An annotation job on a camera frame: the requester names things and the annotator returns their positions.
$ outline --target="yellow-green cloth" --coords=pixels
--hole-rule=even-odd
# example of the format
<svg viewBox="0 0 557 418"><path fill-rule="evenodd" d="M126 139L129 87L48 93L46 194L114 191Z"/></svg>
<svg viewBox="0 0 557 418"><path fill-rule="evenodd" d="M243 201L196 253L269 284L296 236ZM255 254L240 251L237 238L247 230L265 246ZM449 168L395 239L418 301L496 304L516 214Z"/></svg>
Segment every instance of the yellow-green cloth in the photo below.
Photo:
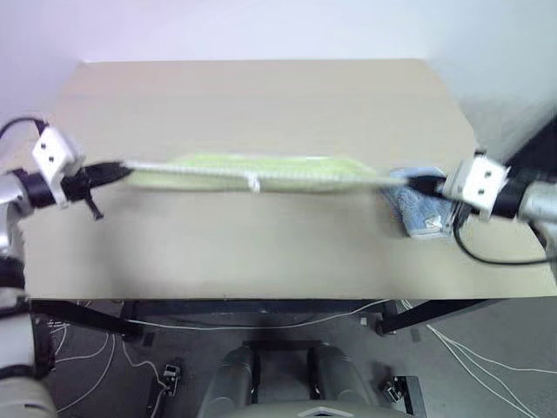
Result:
<svg viewBox="0 0 557 418"><path fill-rule="evenodd" d="M342 192L400 185L405 180L380 176L350 158L247 157L194 154L168 164L135 168L130 185L182 191ZM207 172L189 172L195 170Z"/></svg>

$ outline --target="black cable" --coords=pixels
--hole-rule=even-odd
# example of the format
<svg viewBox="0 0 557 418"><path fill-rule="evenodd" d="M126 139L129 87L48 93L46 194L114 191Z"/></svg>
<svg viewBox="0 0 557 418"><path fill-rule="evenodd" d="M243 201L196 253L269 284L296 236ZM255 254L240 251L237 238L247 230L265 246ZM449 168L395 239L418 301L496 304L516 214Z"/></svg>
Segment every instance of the black cable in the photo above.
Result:
<svg viewBox="0 0 557 418"><path fill-rule="evenodd" d="M471 259L479 261L480 263L490 264L492 266L534 266L537 264L546 264L546 263L553 263L557 261L557 256L549 257L546 259L538 259L538 260L522 260L522 261L502 261L502 260L488 260L482 259L481 257L477 256L474 253L471 253L468 248L462 242L460 238L460 225L458 222L453 223L453 235L454 240L459 245L459 248L462 250L464 254L466 254Z"/></svg>
<svg viewBox="0 0 557 418"><path fill-rule="evenodd" d="M43 133L44 128L46 128L49 124L48 122L39 119L39 118L33 118L32 116L22 116L20 118L14 118L8 122L6 122L6 124L4 126L2 126L2 128L0 128L0 138L14 125L17 124L21 124L21 123L33 123L35 124L35 127L38 130L39 135L41 133Z"/></svg>

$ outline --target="white cord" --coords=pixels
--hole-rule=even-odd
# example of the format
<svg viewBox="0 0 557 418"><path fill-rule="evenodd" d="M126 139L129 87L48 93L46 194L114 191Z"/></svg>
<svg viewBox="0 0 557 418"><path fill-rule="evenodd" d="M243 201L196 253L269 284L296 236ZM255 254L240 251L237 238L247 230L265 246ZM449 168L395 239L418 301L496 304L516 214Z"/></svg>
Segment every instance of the white cord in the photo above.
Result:
<svg viewBox="0 0 557 418"><path fill-rule="evenodd" d="M557 372L554 371L554 370L544 370L544 369L541 369L541 368L520 368L520 367L511 367L511 366L508 366L508 365L505 364L505 363L501 363L501 362L499 362L499 361L495 361L495 360L492 360L492 359L488 359L487 357L484 357L484 356L482 356L482 355L479 355L478 353L475 353L471 348L465 346L464 344L460 344L459 342L457 342L457 341L455 341L455 340L451 340L450 338L448 338L448 337L446 337L446 336L445 336L445 338L447 338L447 340L449 340L449 341L450 341L451 343L453 343L455 346L457 346L457 347L459 347L459 348L461 348L461 349L466 350L468 353L470 353L471 355L473 355L473 356L479 358L480 360L487 361L488 363L496 364L497 366L501 366L501 367L506 368L506 369L508 369L508 370L513 370L514 372L536 372L536 373L546 373L546 374L557 374Z"/></svg>
<svg viewBox="0 0 557 418"><path fill-rule="evenodd" d="M160 328L168 328L168 329L185 329L188 331L225 331L225 330L237 330L237 329L251 329L251 330L258 330L258 329L289 329L289 328L300 328L300 327L307 327L309 325L319 324L321 322L325 322L328 320L335 320L337 318L342 318L344 316L350 316L357 314L368 307L372 307L374 305L378 305L380 303L388 302L389 299L377 300L375 302L368 303L358 309L354 309L348 313L337 313L333 316L327 316L326 318L321 318L320 320L310 320L307 322L302 322L301 324L292 324L292 325L277 325L271 327L184 327L181 325L166 325L166 324L158 324L155 322L146 322L143 320L129 320L129 322L134 322L136 324L147 325L150 327L160 327Z"/></svg>
<svg viewBox="0 0 557 418"><path fill-rule="evenodd" d="M101 374L101 377L98 378L97 383L95 383L93 385L93 387L91 389L89 389L87 392L85 392L85 394L83 394L82 396L78 397L76 400L74 400L74 402L69 403L68 405L66 405L63 408L60 408L57 413L61 413L63 411L65 411L66 409L69 409L71 407L73 407L74 405L78 404L79 402L81 402L83 399L85 399L87 396L89 396L97 387L98 385L101 384L101 381L103 381L104 377L106 376L106 373L108 372L108 369L111 366L112 363L112 359L114 358L114 351L116 349L116 338L114 337L114 335L112 335L112 351L111 351L111 356L109 357L108 361L106 362L106 367L104 368L103 373Z"/></svg>
<svg viewBox="0 0 557 418"><path fill-rule="evenodd" d="M476 376L472 370L470 370L470 368L468 368L468 366L466 364L464 364L464 362L459 358L459 356L453 351L453 349L451 348L451 346L449 345L448 342L446 342L445 340L443 340L440 336L438 336L439 341L441 341L443 343L443 345L446 347L447 350L449 350L449 352L451 352L451 354L453 355L453 357L456 359L456 361L458 363L460 363L460 365L468 372L468 374L470 374L481 386L483 386L485 389L487 389L489 392L491 392L492 394L494 394L495 396L497 396L499 399L501 399L502 401L504 401L505 403L508 403L511 407L519 410L522 414L528 416L529 418L535 418L535 416L530 415L526 410L522 409L521 407L518 407L517 405L515 405L514 403L512 403L511 401L509 401L506 397L498 394L497 392L495 392L493 389L491 389L486 383L483 382L482 379L480 379L478 376Z"/></svg>
<svg viewBox="0 0 557 418"><path fill-rule="evenodd" d="M443 333L440 333L439 331L437 331L435 328L432 327L432 329L430 329L430 331L433 332L433 334L440 339L442 342L446 342L448 344L452 344L449 340L446 340L445 335L443 335ZM475 361L472 357L470 357L470 355L468 355L462 348L453 345L454 347L456 347L472 364L474 364L474 366L476 366L477 368L479 368L482 372L484 372L485 374L487 374L488 376L492 377L493 379L495 379L510 395L511 397L518 402L518 404L524 409L524 411L521 411L522 413L524 413L527 416L530 416L532 418L540 418L537 414L535 414L534 412L532 412L532 410L530 410L530 408L528 408L515 394L514 392L510 389L510 387L505 384L504 381L502 381L499 377L497 377L495 374L490 373L488 370L486 370L485 368L483 368L480 364L478 364L477 361Z"/></svg>
<svg viewBox="0 0 557 418"><path fill-rule="evenodd" d="M405 309L412 309L413 306L410 304L410 302L408 302L408 300L401 300L400 301L402 303L402 306ZM501 366L503 368L506 368L507 370L513 370L514 372L535 372L535 373L546 373L546 374L557 374L557 371L554 370L544 370L542 368L523 368L523 367L512 367L509 366L505 363L501 363L499 361L495 361L492 359L489 359L487 357L484 357L483 355L480 355L478 353L476 353L475 351L473 351L470 347L465 346L464 344L459 343L458 341L455 340L451 340L449 337L447 337L446 335L444 335L441 331L439 331L436 328L433 328L431 326L427 326L430 330L434 329L435 331L437 331L439 334L441 334L443 336L443 338L445 338L446 341L448 341L449 343L453 344L454 346L458 346L459 348L462 348L464 350L466 350L468 353L470 353L471 355L479 358L480 360L483 361L487 361L488 363L492 363L492 364L496 364L497 366Z"/></svg>
<svg viewBox="0 0 557 418"><path fill-rule="evenodd" d="M401 301L402 306L405 309L412 309L412 305L410 304L410 302L408 302L408 300L402 300ZM479 357L478 354L476 354L474 351L472 351L470 348L464 346L463 344L460 344L459 342L455 341L455 340L451 340L450 338L448 338L446 335L444 335L441 331L439 331L438 329L432 327L431 325L426 325L427 329L429 329L433 335L435 335L442 343L443 345L445 345L445 347L449 350L449 352L453 355L453 357L460 363L460 365L481 385L483 386L485 389L487 389L489 392L491 392L492 394L494 394L495 396L497 396L498 398L502 399L504 402L508 403L509 405L511 405L513 408L518 409L522 414L530 417L530 418L540 418L537 414L535 414L534 412L532 412L531 409L529 409L515 394L514 392L510 389L510 387L505 384L504 381L502 381L499 377L497 377L496 375L490 373L489 371L487 371L485 368L483 368L480 364L478 364L477 361L475 361L474 359L472 359L472 357L470 357L464 350L469 351L471 354L473 355L477 355ZM504 396L502 396L501 394L495 392L492 388L490 388L486 383L484 383L478 376L476 376L463 362L462 360L459 358L459 356L453 351L453 349L449 346L452 345L453 347L456 347L469 361L472 362L472 364L474 364L477 368L479 368L482 372L484 372L485 374L487 374L488 376L492 377L493 379L495 379L512 397L513 399L515 399L520 407L518 407L517 405L515 405L514 403L512 403L511 401L509 401L507 398L505 398Z"/></svg>
<svg viewBox="0 0 557 418"><path fill-rule="evenodd" d="M158 375L157 367L153 364L152 361L144 360L144 361L141 361L140 363L134 363L131 360L130 355L128 354L128 351L125 348L124 340L122 340L122 348L124 349L125 358L128 359L128 362L130 363L130 366L132 366L132 367L151 366L151 368L153 369L153 372L155 373L155 377L157 378L158 384L163 389L166 389L166 384L163 381L160 380L160 376Z"/></svg>
<svg viewBox="0 0 557 418"><path fill-rule="evenodd" d="M109 335L108 333L106 334L106 339L104 340L104 344L102 347L100 347L95 353L93 354L87 354L87 355L77 355L76 357L68 357L67 359L60 359L60 360L56 360L56 364L58 363L62 363L64 361L74 361L74 360L85 360L85 359L92 359L93 357L98 356L99 354L101 354L104 350L104 348L106 347L106 345L108 344L108 338Z"/></svg>
<svg viewBox="0 0 557 418"><path fill-rule="evenodd" d="M62 349L62 346L64 345L64 341L66 341L66 335L67 334L68 334L68 327L64 327L64 333L62 334L62 339L60 340L60 345L58 346L58 348L54 352L54 357L56 357L58 355L58 353L60 353L60 350Z"/></svg>

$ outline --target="white wall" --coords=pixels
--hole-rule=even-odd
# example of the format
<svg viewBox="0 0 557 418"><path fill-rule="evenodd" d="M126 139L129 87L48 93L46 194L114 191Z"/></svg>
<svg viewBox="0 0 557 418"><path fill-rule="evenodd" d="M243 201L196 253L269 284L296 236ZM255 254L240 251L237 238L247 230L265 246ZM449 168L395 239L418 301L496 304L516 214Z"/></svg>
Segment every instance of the white wall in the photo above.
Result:
<svg viewBox="0 0 557 418"><path fill-rule="evenodd" d="M3 0L0 16L0 119L48 111L82 60L421 57L498 156L557 111L556 0Z"/></svg>

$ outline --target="beige tabletop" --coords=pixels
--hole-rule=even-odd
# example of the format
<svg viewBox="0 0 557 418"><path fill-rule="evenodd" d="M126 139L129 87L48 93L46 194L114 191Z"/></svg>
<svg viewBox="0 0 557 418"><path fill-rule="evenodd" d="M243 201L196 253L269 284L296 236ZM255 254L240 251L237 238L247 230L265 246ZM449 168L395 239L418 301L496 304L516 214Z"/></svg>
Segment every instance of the beige tabletop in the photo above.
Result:
<svg viewBox="0 0 557 418"><path fill-rule="evenodd" d="M473 154L473 132L421 62L87 64L51 121L92 163L195 152L348 156L378 168ZM126 184L26 220L30 295L59 299L468 299L557 294L547 266L483 266L452 239L406 238L372 192L154 192ZM472 220L463 238L493 258L541 257L521 224Z"/></svg>

